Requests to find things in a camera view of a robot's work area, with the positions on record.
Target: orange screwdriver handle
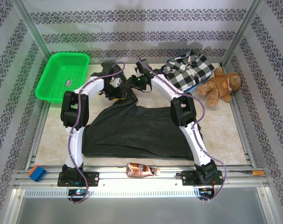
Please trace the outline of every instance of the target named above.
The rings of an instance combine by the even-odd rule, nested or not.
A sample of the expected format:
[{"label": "orange screwdriver handle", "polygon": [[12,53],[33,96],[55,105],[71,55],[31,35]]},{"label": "orange screwdriver handle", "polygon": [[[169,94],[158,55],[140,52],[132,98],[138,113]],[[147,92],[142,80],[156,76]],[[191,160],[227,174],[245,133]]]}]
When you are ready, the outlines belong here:
[{"label": "orange screwdriver handle", "polygon": [[264,176],[265,172],[261,170],[252,170],[252,175],[254,176]]}]

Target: teddy bear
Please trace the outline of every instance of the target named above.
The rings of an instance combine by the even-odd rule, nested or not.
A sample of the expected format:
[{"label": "teddy bear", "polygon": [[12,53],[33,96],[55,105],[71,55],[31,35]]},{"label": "teddy bear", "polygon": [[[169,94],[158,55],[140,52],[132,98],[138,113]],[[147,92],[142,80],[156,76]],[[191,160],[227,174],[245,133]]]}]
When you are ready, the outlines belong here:
[{"label": "teddy bear", "polygon": [[218,105],[219,98],[225,102],[231,102],[231,91],[235,91],[241,86],[240,75],[234,72],[224,74],[221,67],[218,67],[214,74],[215,77],[197,87],[198,94],[201,96],[207,95],[207,104],[209,106]]}]

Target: metal plate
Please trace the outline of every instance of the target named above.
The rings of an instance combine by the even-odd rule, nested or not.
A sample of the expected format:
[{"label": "metal plate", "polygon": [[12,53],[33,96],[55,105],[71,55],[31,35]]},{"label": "metal plate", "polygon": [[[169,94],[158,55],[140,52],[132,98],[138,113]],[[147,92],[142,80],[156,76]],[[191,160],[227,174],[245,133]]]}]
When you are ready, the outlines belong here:
[{"label": "metal plate", "polygon": [[223,189],[210,203],[196,197],[168,196],[88,198],[79,205],[66,197],[25,198],[16,223],[265,224],[267,220],[257,190],[242,187]]},{"label": "metal plate", "polygon": [[[98,186],[99,172],[84,172],[83,174],[88,180],[90,187]],[[66,179],[65,174],[63,172],[60,172],[58,176],[57,186],[58,187],[85,187],[85,182],[83,182],[82,184],[75,184],[74,182],[71,182],[68,179]]]},{"label": "metal plate", "polygon": [[196,186],[196,185],[213,185],[213,180],[215,181],[215,185],[221,185],[223,183],[223,176],[221,171],[217,171],[216,175],[214,175],[210,180],[205,183],[201,183],[200,180],[197,178],[196,171],[182,171],[182,181],[183,186]]}]

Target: label in basket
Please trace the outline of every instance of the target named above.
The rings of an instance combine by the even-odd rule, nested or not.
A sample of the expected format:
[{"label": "label in basket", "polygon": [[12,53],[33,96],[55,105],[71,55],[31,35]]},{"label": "label in basket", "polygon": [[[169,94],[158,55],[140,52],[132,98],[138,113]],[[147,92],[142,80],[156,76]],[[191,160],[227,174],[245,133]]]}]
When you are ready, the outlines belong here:
[{"label": "label in basket", "polygon": [[70,87],[72,83],[72,80],[67,80],[65,86]]}]

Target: checkered shirt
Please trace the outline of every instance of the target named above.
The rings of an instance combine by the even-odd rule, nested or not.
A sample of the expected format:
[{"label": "checkered shirt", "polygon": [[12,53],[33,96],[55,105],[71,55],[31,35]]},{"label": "checkered shirt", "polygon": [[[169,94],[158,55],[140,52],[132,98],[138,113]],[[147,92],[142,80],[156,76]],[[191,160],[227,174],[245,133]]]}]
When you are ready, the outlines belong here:
[{"label": "checkered shirt", "polygon": [[163,66],[167,79],[179,90],[185,91],[212,75],[215,68],[204,55],[189,51]]}]

